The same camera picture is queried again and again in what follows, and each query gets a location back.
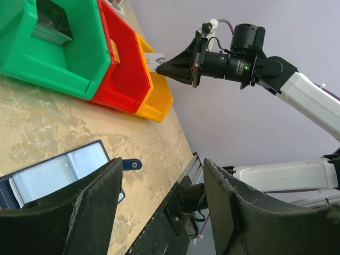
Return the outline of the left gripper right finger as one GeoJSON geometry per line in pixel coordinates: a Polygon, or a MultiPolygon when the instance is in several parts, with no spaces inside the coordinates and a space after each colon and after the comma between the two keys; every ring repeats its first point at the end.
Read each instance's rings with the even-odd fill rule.
{"type": "Polygon", "coordinates": [[[280,201],[211,159],[204,160],[203,178],[216,254],[339,254],[339,205],[280,201]]]}

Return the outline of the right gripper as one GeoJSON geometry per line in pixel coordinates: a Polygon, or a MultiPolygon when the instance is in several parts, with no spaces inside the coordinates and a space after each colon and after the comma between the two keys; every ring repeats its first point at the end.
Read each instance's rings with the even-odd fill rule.
{"type": "Polygon", "coordinates": [[[196,88],[201,77],[224,79],[230,55],[231,51],[222,47],[216,36],[207,40],[202,37],[201,29],[198,29],[188,47],[158,66],[156,72],[196,88]]]}

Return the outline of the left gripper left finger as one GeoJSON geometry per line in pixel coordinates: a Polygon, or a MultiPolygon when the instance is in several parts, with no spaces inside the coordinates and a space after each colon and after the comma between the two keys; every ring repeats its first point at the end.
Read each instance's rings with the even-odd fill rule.
{"type": "Polygon", "coordinates": [[[122,169],[114,158],[21,209],[1,210],[1,254],[107,254],[122,169]]]}

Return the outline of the white VIP credit card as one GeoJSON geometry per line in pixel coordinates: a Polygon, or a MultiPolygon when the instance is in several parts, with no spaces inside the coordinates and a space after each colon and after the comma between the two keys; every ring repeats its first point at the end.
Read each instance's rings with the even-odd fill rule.
{"type": "Polygon", "coordinates": [[[144,53],[150,72],[156,72],[157,67],[165,62],[165,55],[161,53],[144,53]]]}

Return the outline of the blue card holder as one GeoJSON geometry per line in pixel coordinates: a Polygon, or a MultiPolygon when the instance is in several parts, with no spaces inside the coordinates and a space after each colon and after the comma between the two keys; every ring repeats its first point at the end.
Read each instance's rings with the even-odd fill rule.
{"type": "Polygon", "coordinates": [[[20,209],[104,166],[110,161],[101,140],[1,177],[1,208],[20,209]]]}

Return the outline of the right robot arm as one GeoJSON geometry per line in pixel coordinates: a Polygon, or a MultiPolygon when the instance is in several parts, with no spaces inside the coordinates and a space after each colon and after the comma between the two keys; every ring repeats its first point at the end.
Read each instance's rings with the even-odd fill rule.
{"type": "MultiPolygon", "coordinates": [[[[241,89],[259,85],[339,139],[339,98],[310,81],[298,68],[263,51],[265,29],[252,24],[231,27],[229,49],[211,50],[216,21],[204,23],[188,47],[156,72],[197,87],[201,77],[238,82],[241,89]]],[[[289,163],[229,167],[236,179],[262,192],[339,188],[339,152],[289,163]]]]}

